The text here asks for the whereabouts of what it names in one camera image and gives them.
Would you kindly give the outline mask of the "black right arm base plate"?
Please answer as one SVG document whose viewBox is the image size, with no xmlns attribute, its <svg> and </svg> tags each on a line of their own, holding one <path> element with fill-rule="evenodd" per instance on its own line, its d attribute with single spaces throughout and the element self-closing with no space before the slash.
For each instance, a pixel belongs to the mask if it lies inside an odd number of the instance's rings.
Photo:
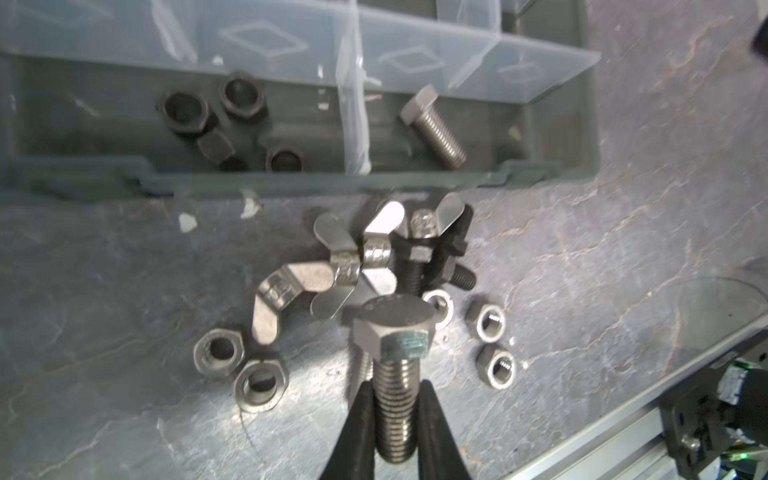
<svg viewBox="0 0 768 480">
<path fill-rule="evenodd" d="M 699 479 L 736 442 L 767 445 L 767 371 L 744 360 L 706 367 L 667 392 L 660 413 L 678 474 Z"/>
</svg>

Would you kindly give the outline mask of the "black hex nut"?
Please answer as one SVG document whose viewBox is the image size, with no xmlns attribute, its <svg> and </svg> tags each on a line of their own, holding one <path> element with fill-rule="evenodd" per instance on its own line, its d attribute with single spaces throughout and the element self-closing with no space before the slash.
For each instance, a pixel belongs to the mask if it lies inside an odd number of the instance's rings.
<svg viewBox="0 0 768 480">
<path fill-rule="evenodd" d="M 304 173 L 306 171 L 304 155 L 291 146 L 278 145 L 267 152 L 265 171 L 267 173 Z"/>
<path fill-rule="evenodd" d="M 247 163 L 239 156 L 229 137 L 219 128 L 213 128 L 196 139 L 195 144 L 203 157 L 219 171 L 244 172 Z"/>
<path fill-rule="evenodd" d="M 169 130 L 182 137 L 204 134 L 211 122 L 209 104 L 194 92 L 167 91 L 158 100 L 157 110 Z"/>
<path fill-rule="evenodd" d="M 220 83 L 219 97 L 225 112 L 237 120 L 253 123 L 268 114 L 262 83 L 246 72 L 226 76 Z"/>
</svg>

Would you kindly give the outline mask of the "silver hex bolt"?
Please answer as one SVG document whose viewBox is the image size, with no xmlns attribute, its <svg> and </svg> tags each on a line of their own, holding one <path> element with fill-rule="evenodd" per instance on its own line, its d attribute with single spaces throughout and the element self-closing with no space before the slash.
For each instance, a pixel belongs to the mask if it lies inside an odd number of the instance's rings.
<svg viewBox="0 0 768 480">
<path fill-rule="evenodd" d="M 376 448 L 388 463 L 403 463 L 416 450 L 420 364 L 437 322 L 436 308 L 411 294 L 372 299 L 354 317 L 353 341 L 372 359 Z"/>
<path fill-rule="evenodd" d="M 437 112 L 434 106 L 437 98 L 435 87 L 427 84 L 405 103 L 399 117 L 446 168 L 458 170 L 467 161 L 467 154 Z"/>
</svg>

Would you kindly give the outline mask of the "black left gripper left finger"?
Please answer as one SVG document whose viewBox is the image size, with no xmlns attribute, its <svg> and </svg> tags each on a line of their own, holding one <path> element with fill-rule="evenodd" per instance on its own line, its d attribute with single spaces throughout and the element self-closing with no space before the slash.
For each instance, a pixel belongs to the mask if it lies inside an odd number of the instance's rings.
<svg viewBox="0 0 768 480">
<path fill-rule="evenodd" d="M 320 480 L 372 480 L 375 477 L 375 395 L 363 382 Z"/>
</svg>

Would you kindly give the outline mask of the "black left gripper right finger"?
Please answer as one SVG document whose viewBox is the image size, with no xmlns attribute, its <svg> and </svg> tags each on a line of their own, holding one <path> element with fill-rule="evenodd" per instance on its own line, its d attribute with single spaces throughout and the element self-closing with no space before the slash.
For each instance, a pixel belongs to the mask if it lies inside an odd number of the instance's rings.
<svg viewBox="0 0 768 480">
<path fill-rule="evenodd" d="M 470 480 L 436 391 L 428 380 L 420 383 L 417 406 L 418 478 Z"/>
</svg>

